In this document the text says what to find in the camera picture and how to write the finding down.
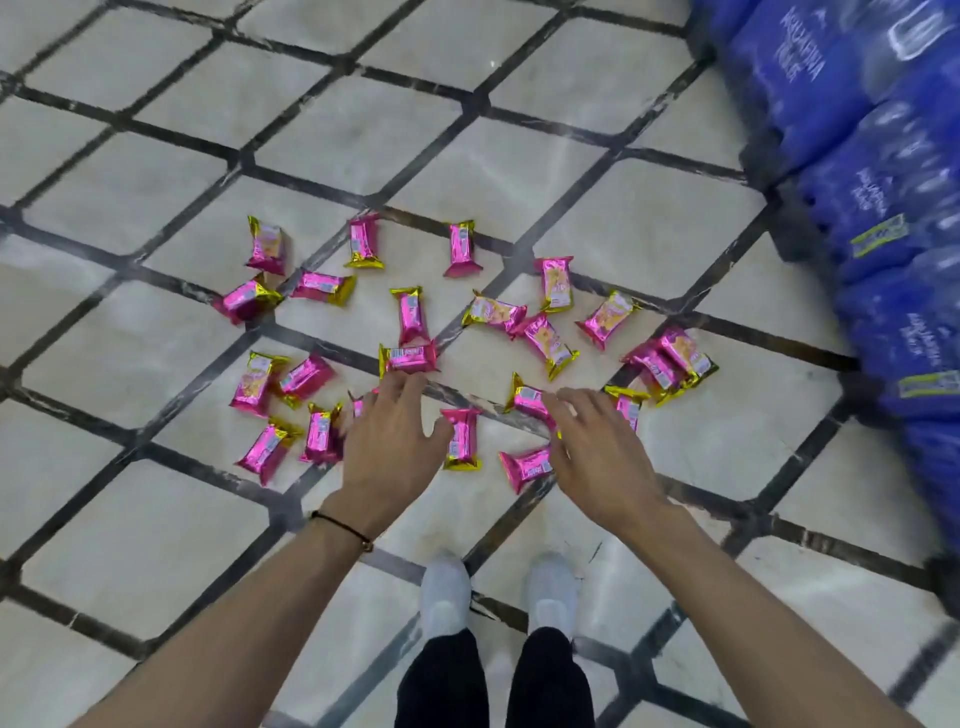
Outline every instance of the pink wrapper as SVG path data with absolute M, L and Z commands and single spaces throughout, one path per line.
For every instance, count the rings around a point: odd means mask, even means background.
M 253 252 L 247 266 L 258 268 L 277 276 L 287 275 L 287 236 L 276 225 L 264 225 L 255 217 L 248 216 L 250 235 L 253 237 Z
M 583 332 L 590 337 L 590 341 L 601 352 L 607 348 L 607 339 L 613 330 L 620 326 L 627 317 L 639 308 L 630 296 L 619 291 L 613 291 L 610 297 L 600 304 L 593 315 L 586 321 L 576 322 Z
M 333 379 L 337 373 L 324 358 L 311 352 L 302 364 L 291 369 L 277 383 L 280 398 L 288 407 L 297 409 L 303 400 Z
M 550 447 L 532 449 L 520 455 L 511 455 L 509 452 L 500 453 L 500 462 L 507 473 L 510 486 L 514 493 L 520 494 L 523 486 L 531 480 L 553 473 L 550 465 Z
M 465 220 L 450 226 L 450 267 L 447 278 L 462 278 L 479 273 L 483 266 L 473 259 L 473 221 Z
M 400 304 L 400 340 L 397 344 L 405 347 L 416 339 L 430 340 L 426 332 L 426 317 L 423 315 L 423 289 L 420 286 L 413 288 L 391 288 L 390 292 Z
M 477 415 L 478 409 L 442 409 L 440 414 L 453 425 L 453 437 L 446 451 L 444 469 L 449 471 L 478 471 Z

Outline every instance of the candy bar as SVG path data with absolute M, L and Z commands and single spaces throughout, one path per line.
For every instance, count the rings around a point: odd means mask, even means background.
M 420 286 L 413 288 L 391 288 L 390 292 L 400 304 L 400 340 L 397 344 L 406 346 L 415 339 L 430 340 L 426 332 L 426 318 L 423 315 L 423 289 Z
M 326 273 L 307 271 L 300 277 L 297 288 L 290 294 L 292 299 L 312 299 L 323 303 L 343 305 L 353 293 L 356 276 L 329 276 Z
M 466 220 L 450 226 L 450 267 L 447 278 L 462 278 L 479 273 L 483 266 L 473 259 L 473 221 Z
M 290 361 L 287 356 L 269 356 L 265 353 L 250 352 L 247 371 L 240 377 L 237 391 L 233 393 L 230 406 L 250 412 L 257 417 L 267 417 L 267 405 L 270 404 L 270 387 L 275 375 L 274 369 Z
M 440 414 L 453 425 L 453 437 L 446 451 L 444 469 L 449 471 L 478 471 L 477 415 L 478 409 L 442 409 Z

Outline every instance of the white sneaker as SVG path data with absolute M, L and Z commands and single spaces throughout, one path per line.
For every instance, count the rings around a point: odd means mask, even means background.
M 573 639 L 577 620 L 577 579 L 559 553 L 544 553 L 534 559 L 523 584 L 530 616 L 527 634 L 541 627 L 556 627 Z
M 464 562 L 442 549 L 426 565 L 420 582 L 420 624 L 427 640 L 467 629 L 470 577 Z

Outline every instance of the floor tile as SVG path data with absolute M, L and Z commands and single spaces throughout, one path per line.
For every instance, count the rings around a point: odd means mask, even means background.
M 913 490 L 897 443 L 856 421 L 810 464 L 777 513 L 916 566 L 939 550 L 936 524 Z
M 739 184 L 624 159 L 534 250 L 577 255 L 582 273 L 675 298 L 762 207 L 763 198 Z
M 934 595 L 774 538 L 737 560 L 884 690 L 947 621 Z M 688 622 L 654 661 L 664 685 L 743 716 Z
M 0 558 L 10 555 L 120 446 L 18 402 L 0 404 Z
M 125 255 L 153 238 L 226 169 L 217 158 L 120 133 L 24 210 L 24 218 Z
M 713 287 L 697 310 L 852 355 L 823 285 L 806 266 L 780 260 L 767 233 Z
M 240 148 L 328 70 L 316 63 L 226 43 L 137 118 Z M 198 105 L 198 99 L 204 103 Z
M 603 151 L 558 136 L 477 119 L 391 205 L 438 220 L 476 220 L 517 240 Z
M 0 289 L 10 302 L 0 307 L 0 365 L 13 364 L 111 274 L 96 263 L 17 235 L 0 242 Z
M 133 660 L 11 602 L 0 604 L 0 653 L 6 728 L 62 728 L 133 667 Z
M 318 96 L 256 159 L 297 177 L 371 194 L 459 115 L 453 101 L 349 76 Z
M 836 374 L 691 334 L 720 371 L 684 397 L 644 407 L 638 434 L 658 473 L 737 500 L 755 497 L 840 399 Z
M 87 28 L 27 82 L 103 109 L 123 109 L 210 40 L 206 28 L 121 8 Z M 111 73 L 122 67 L 123 73 Z
M 431 336 L 437 336 L 473 300 L 472 289 L 489 283 L 503 264 L 498 255 L 477 250 L 482 273 L 468 279 L 444 278 L 450 265 L 449 243 L 397 223 L 377 223 L 382 271 L 344 268 L 349 260 L 344 247 L 320 267 L 335 276 L 357 274 L 356 290 L 346 306 L 332 306 L 309 299 L 288 299 L 276 310 L 278 323 L 332 341 L 355 351 L 377 356 L 379 345 L 390 347 L 399 336 L 399 313 L 391 288 L 423 286 L 423 311 Z M 444 367 L 441 357 L 439 366 Z
M 360 61 L 474 89 L 554 14 L 512 0 L 426 0 Z M 464 43 L 459 30 L 467 28 Z
M 287 272 L 292 274 L 354 214 L 349 207 L 241 177 L 145 264 L 228 293 L 256 273 L 244 265 L 252 249 L 248 215 L 283 227 L 290 243 Z
M 24 373 L 31 389 L 140 427 L 240 335 L 212 306 L 128 282 Z
M 498 86 L 491 102 L 541 119 L 619 133 L 689 65 L 682 40 L 577 18 Z
M 23 580 L 148 640 L 266 527 L 260 506 L 141 460 L 27 562 Z
M 0 106 L 0 205 L 12 205 L 74 152 L 103 124 L 18 98 Z
M 571 263 L 577 269 L 578 260 Z M 521 275 L 498 298 L 514 305 L 529 306 L 528 315 L 536 313 L 542 303 L 542 282 L 537 276 Z M 540 389 L 560 387 L 590 387 L 599 389 L 622 366 L 620 357 L 644 341 L 663 320 L 653 311 L 638 311 L 620 325 L 608 341 L 607 350 L 600 352 L 576 326 L 577 321 L 589 318 L 603 299 L 584 291 L 573 292 L 571 310 L 550 316 L 550 323 L 561 339 L 580 356 L 549 381 L 542 357 L 526 340 L 511 341 L 501 331 L 483 326 L 471 326 L 457 337 L 444 354 L 438 381 L 470 392 L 486 400 L 502 404 L 510 392 L 510 377 L 517 372 L 523 381 Z
M 746 143 L 720 72 L 708 68 L 631 146 L 740 169 Z
M 325 53 L 346 53 L 363 40 L 402 0 L 264 0 L 240 21 L 240 30 Z

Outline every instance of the forearm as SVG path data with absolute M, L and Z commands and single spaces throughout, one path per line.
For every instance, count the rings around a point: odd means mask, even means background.
M 635 523 L 623 539 L 675 596 L 758 728 L 922 728 L 683 507 L 664 506 L 655 524 Z

